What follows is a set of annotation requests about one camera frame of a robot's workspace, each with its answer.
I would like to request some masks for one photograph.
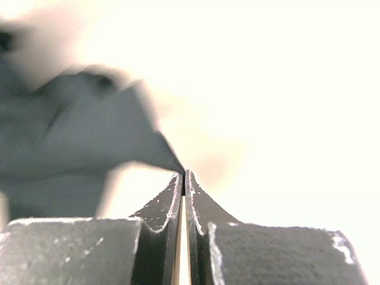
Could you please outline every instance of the chipped edge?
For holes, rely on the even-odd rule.
[[[195,207],[194,207],[194,199],[193,199],[193,196],[194,194],[196,193],[195,192],[195,189],[194,187],[192,186],[192,176],[194,177],[194,181],[195,183],[198,184],[198,186],[201,188],[201,185],[199,184],[199,182],[197,181],[196,177],[195,177],[195,173],[193,171],[189,171],[189,188],[190,188],[190,197],[191,197],[191,207],[192,207],[192,212],[194,214],[194,222],[195,222],[195,225],[199,231],[199,233],[201,235],[204,235],[204,232],[202,230],[202,225],[199,223],[198,221],[198,216],[197,216],[197,211],[195,211]]]
[[[168,187],[171,185],[171,181],[172,181],[172,179],[173,178],[176,178],[176,182],[175,182],[175,185],[174,185],[174,195],[173,195],[173,198],[172,198],[172,203],[171,203],[171,205],[170,205],[170,208],[169,208],[169,210],[168,210],[168,212],[167,212],[167,214],[166,214],[166,220],[165,220],[165,222],[164,222],[164,224],[162,225],[162,227],[161,227],[161,229],[159,229],[159,230],[154,230],[153,228],[151,228],[149,225],[148,225],[148,223],[146,223],[145,221],[144,221],[144,223],[145,223],[145,225],[147,226],[147,228],[150,230],[150,231],[152,231],[153,233],[160,233],[160,232],[162,232],[162,231],[164,231],[165,230],[165,228],[166,228],[166,226],[167,226],[167,224],[168,224],[168,222],[169,222],[169,220],[170,220],[170,218],[171,218],[171,216],[172,216],[172,214],[173,214],[173,209],[174,209],[174,204],[175,204],[175,202],[176,202],[176,200],[177,200],[177,196],[178,196],[178,185],[179,185],[179,173],[178,172],[174,172],[173,173],[173,175],[172,175],[172,177],[170,178],[170,180],[169,180],[169,182],[167,183],[167,185],[165,186],[165,188],[164,188],[164,190],[162,190],[160,193],[158,193],[153,199],[151,199],[151,200],[149,200],[149,202],[151,202],[151,201],[153,201],[153,200],[155,200],[163,191],[165,191],[165,190],[167,190],[168,189]]]
[[[223,270],[221,266],[223,264],[223,255],[220,252],[216,244],[216,224],[208,223],[208,238],[210,244],[210,263],[211,263],[211,273],[213,275],[213,281],[215,285],[225,285],[223,279]]]

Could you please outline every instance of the blurry object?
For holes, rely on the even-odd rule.
[[[95,215],[107,172],[122,163],[184,174],[139,84],[119,91],[112,78],[81,71],[30,92],[4,58],[0,71],[0,189],[12,219]]]

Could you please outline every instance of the dark metal surface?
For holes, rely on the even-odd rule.
[[[224,211],[186,172],[192,285],[364,285],[340,232],[245,224]]]
[[[182,176],[128,219],[27,218],[0,233],[0,284],[171,284]]]
[[[172,281],[182,181],[182,175],[175,173],[165,190],[131,216],[142,218],[149,229],[149,239],[140,242],[141,254],[136,259],[133,284],[169,285]],[[153,262],[154,269],[146,274],[146,264]]]
[[[0,284],[131,284],[143,229],[137,218],[16,220],[0,235]]]

